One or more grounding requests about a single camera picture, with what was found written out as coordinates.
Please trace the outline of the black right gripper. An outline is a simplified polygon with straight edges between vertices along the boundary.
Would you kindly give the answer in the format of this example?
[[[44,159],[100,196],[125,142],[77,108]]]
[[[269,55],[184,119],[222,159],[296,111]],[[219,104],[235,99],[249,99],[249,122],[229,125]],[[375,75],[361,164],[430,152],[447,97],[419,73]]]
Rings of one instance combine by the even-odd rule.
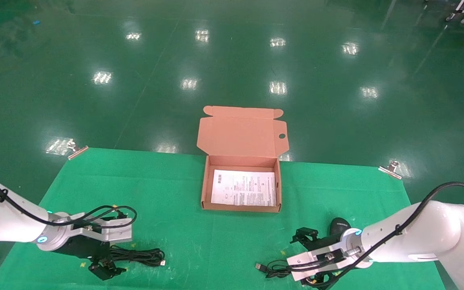
[[[324,238],[317,237],[318,230],[310,228],[300,228],[295,231],[290,244],[300,243],[307,245],[307,251],[328,248],[341,241],[342,234],[330,235]],[[302,286],[312,289],[330,289],[333,283],[329,283],[333,278],[332,274],[316,274],[302,280]]]

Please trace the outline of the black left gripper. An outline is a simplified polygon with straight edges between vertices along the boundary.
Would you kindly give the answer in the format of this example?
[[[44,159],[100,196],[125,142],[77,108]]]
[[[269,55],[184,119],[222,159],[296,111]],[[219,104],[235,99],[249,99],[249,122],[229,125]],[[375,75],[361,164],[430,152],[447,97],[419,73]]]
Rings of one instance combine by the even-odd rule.
[[[125,219],[128,206],[113,206],[115,215],[109,220]],[[102,242],[87,236],[73,236],[55,250],[55,253],[68,255],[80,259],[90,259],[88,270],[102,281],[112,279],[127,272],[127,269],[116,266],[110,257],[110,243]]]

